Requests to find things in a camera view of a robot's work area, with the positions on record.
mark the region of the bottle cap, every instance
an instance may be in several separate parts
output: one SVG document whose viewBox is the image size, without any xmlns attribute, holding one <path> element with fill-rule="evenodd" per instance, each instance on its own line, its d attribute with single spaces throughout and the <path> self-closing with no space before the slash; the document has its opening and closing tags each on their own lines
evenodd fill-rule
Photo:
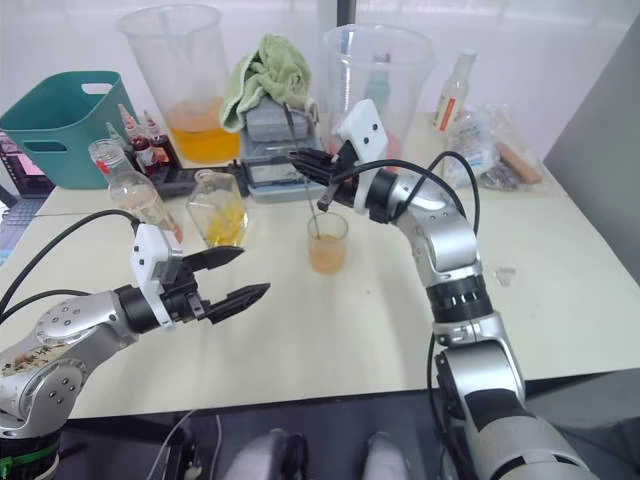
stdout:
<svg viewBox="0 0 640 480">
<path fill-rule="evenodd" d="M 144 116 L 147 119 L 147 131 L 149 132 L 149 135 L 151 135 L 152 137 L 159 137 L 160 135 L 162 135 L 160 127 L 156 122 L 153 121 L 153 118 L 151 118 L 149 112 L 145 110 Z"/>
</svg>

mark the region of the black cable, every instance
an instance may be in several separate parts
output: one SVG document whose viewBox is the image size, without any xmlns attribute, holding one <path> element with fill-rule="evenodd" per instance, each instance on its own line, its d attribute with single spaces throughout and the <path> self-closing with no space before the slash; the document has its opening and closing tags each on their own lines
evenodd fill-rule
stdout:
<svg viewBox="0 0 640 480">
<path fill-rule="evenodd" d="M 440 441 L 444 448 L 449 452 L 449 457 L 453 462 L 454 467 L 458 473 L 458 476 L 461 480 L 475 480 L 477 477 L 473 473 L 473 469 L 466 461 L 462 451 L 458 448 L 458 444 L 453 438 L 453 433 L 449 431 L 442 423 L 440 419 L 440 414 L 438 413 L 438 409 L 436 408 L 436 401 L 434 397 L 433 390 L 433 381 L 431 379 L 431 374 L 433 372 L 433 357 L 436 345 L 436 337 L 432 333 L 431 339 L 429 340 L 429 350 L 427 352 L 427 394 L 429 396 L 429 406 L 431 408 L 431 416 L 433 417 L 433 422 L 436 425 L 436 431 L 440 436 Z"/>
<path fill-rule="evenodd" d="M 571 430 L 567 430 L 566 428 L 560 427 L 558 425 L 554 425 L 554 427 L 556 429 L 558 429 L 558 431 L 560 433 L 562 433 L 565 436 L 570 436 L 575 438 L 576 440 L 580 440 L 581 442 L 586 443 L 587 445 L 591 445 L 594 448 L 597 448 L 598 450 L 611 455 L 614 458 L 617 458 L 618 460 L 620 460 L 622 463 L 625 463 L 627 465 L 629 465 L 631 468 L 634 469 L 635 473 L 640 475 L 640 463 L 637 463 L 636 461 L 634 461 L 631 458 L 628 458 L 618 452 L 616 452 L 615 450 L 612 450 L 610 448 L 605 447 L 604 445 L 598 443 L 598 442 L 594 442 L 593 440 L 591 440 L 590 438 L 587 437 L 583 437 L 580 434 L 574 433 Z"/>
<path fill-rule="evenodd" d="M 134 217 L 130 213 L 125 212 L 124 210 L 103 210 L 101 212 L 92 213 L 91 215 L 88 215 L 88 216 L 84 217 L 83 219 L 78 220 L 76 223 L 74 223 L 73 225 L 71 225 L 70 227 L 65 229 L 62 233 L 60 233 L 53 240 L 51 240 L 49 243 L 47 243 L 44 246 L 44 248 L 42 250 L 40 250 L 36 254 L 36 256 L 33 257 L 31 259 L 31 261 L 22 269 L 22 271 L 18 274 L 18 276 L 11 283 L 11 285 L 9 285 L 9 288 L 7 288 L 7 290 L 5 291 L 4 295 L 2 296 L 2 300 L 0 300 L 0 324 L 2 324 L 2 322 L 4 322 L 4 320 L 5 320 L 4 317 L 3 317 L 3 313 L 6 310 L 7 306 L 9 305 L 9 302 L 11 301 L 11 297 L 13 297 L 13 294 L 16 292 L 16 290 L 18 289 L 20 284 L 24 281 L 24 279 L 27 277 L 27 275 L 29 275 L 31 270 L 34 269 L 34 267 L 38 264 L 38 262 L 40 260 L 42 260 L 42 258 L 47 253 L 49 253 L 53 249 L 53 247 L 55 247 L 58 243 L 60 243 L 67 236 L 69 236 L 69 234 L 75 232 L 80 227 L 82 227 L 82 226 L 86 225 L 87 223 L 95 220 L 96 218 L 106 217 L 108 215 L 121 215 L 121 216 L 127 218 L 131 222 L 131 225 L 132 225 L 134 231 L 137 228 L 137 226 L 140 224 L 140 220 L 138 220 L 136 217 Z"/>
<path fill-rule="evenodd" d="M 355 166 L 350 168 L 349 170 L 332 177 L 329 182 L 331 184 L 339 184 L 348 180 L 351 177 L 355 177 L 356 175 L 361 174 L 362 172 L 366 172 L 369 170 L 373 170 L 375 168 L 382 167 L 400 167 L 406 170 L 411 170 L 412 172 L 419 173 L 420 175 L 426 176 L 429 180 L 433 181 L 433 183 L 437 184 L 440 188 L 442 188 L 453 200 L 453 203 L 456 206 L 456 209 L 460 212 L 460 215 L 463 217 L 467 217 L 467 214 L 464 211 L 464 207 L 462 206 L 462 202 L 460 198 L 456 194 L 456 192 L 440 177 L 438 177 L 435 173 L 422 168 L 419 165 L 414 163 L 405 162 L 404 160 L 396 160 L 393 158 L 387 160 L 376 160 L 375 162 L 363 163 L 362 165 Z"/>
<path fill-rule="evenodd" d="M 466 158 L 460 155 L 458 152 L 454 152 L 451 150 L 445 150 L 440 155 L 438 155 L 431 165 L 427 167 L 427 170 L 432 171 L 434 168 L 438 166 L 438 164 L 447 157 L 455 158 L 467 171 L 467 175 L 469 176 L 469 180 L 471 181 L 471 189 L 473 190 L 473 203 L 475 207 L 475 211 L 473 214 L 473 231 L 475 234 L 478 234 L 478 227 L 480 226 L 480 191 L 478 190 L 478 182 L 476 181 L 476 176 L 473 173 L 473 169 Z"/>
<path fill-rule="evenodd" d="M 409 207 L 409 205 L 411 205 L 411 202 L 413 201 L 413 199 L 415 198 L 415 196 L 418 194 L 418 192 L 420 191 L 420 189 L 422 188 L 422 185 L 424 184 L 425 180 L 427 179 L 426 175 L 422 175 L 418 181 L 416 182 L 415 186 L 413 187 L 413 190 L 411 190 L 411 193 L 409 194 L 409 196 L 407 197 L 407 199 L 402 202 L 400 204 L 400 206 L 398 207 L 398 209 L 396 210 L 395 215 L 393 216 L 393 218 L 391 219 L 392 222 L 395 222 L 396 220 L 398 220 L 398 218 L 400 218 L 400 215 L 402 215 L 407 208 Z"/>
<path fill-rule="evenodd" d="M 75 295 L 76 297 L 84 297 L 91 294 L 87 292 L 83 292 L 81 290 L 65 290 L 65 289 L 46 290 L 44 292 L 31 295 L 30 297 L 25 298 L 21 302 L 16 303 L 13 307 L 11 307 L 9 310 L 3 313 L 2 316 L 0 316 L 0 321 L 4 322 L 7 318 L 9 318 L 11 315 L 16 313 L 18 310 L 20 310 L 23 307 L 26 307 L 27 305 L 35 302 L 36 300 L 40 300 L 41 298 L 51 297 L 53 295 Z"/>
</svg>

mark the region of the clear plastic container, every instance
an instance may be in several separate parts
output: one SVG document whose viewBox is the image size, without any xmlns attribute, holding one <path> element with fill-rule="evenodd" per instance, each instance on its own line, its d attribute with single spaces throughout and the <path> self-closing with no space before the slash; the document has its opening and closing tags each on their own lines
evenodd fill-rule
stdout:
<svg viewBox="0 0 640 480">
<path fill-rule="evenodd" d="M 324 35 L 328 52 L 325 96 L 329 150 L 341 142 L 333 129 L 363 98 L 371 98 L 389 137 L 387 157 L 398 157 L 422 86 L 436 64 L 429 38 L 385 25 L 345 25 Z"/>
<path fill-rule="evenodd" d="M 109 184 L 115 177 L 134 172 L 124 150 L 115 140 L 97 140 L 89 145 L 89 155 Z"/>
<path fill-rule="evenodd" d="M 247 229 L 247 212 L 233 175 L 200 170 L 187 209 L 209 247 L 238 246 Z"/>
<path fill-rule="evenodd" d="M 140 172 L 118 175 L 109 183 L 111 200 L 139 220 L 174 233 L 182 242 L 182 229 L 173 219 L 153 183 Z"/>
<path fill-rule="evenodd" d="M 226 162 L 240 137 L 224 131 L 218 110 L 228 72 L 220 12 L 206 5 L 165 5 L 118 21 L 178 149 L 192 162 Z"/>
</svg>

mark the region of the orange liquid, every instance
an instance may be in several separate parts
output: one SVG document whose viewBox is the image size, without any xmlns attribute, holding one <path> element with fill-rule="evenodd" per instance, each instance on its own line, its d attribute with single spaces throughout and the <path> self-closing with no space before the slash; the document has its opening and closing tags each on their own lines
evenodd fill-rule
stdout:
<svg viewBox="0 0 640 480">
<path fill-rule="evenodd" d="M 240 134 L 222 129 L 218 121 L 221 98 L 210 107 L 194 111 L 187 102 L 176 105 L 167 114 L 167 123 L 184 157 L 195 163 L 223 163 L 240 153 Z"/>
<path fill-rule="evenodd" d="M 345 242 L 333 235 L 321 233 L 312 238 L 309 247 L 311 266 L 318 273 L 335 273 L 344 265 L 346 256 Z"/>
</svg>

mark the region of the measuring cup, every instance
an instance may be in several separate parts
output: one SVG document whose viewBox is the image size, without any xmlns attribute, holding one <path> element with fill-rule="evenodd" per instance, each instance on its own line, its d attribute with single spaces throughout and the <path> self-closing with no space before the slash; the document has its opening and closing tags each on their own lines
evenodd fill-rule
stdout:
<svg viewBox="0 0 640 480">
<path fill-rule="evenodd" d="M 179 150 L 196 163 L 227 162 L 240 149 L 239 134 L 225 132 L 218 121 L 228 80 L 221 18 L 206 5 L 165 5 L 117 24 Z"/>
<path fill-rule="evenodd" d="M 345 25 L 324 35 L 329 150 L 342 145 L 334 128 L 360 100 L 376 104 L 389 137 L 387 158 L 398 158 L 425 80 L 436 64 L 431 40 L 386 25 Z"/>
</svg>

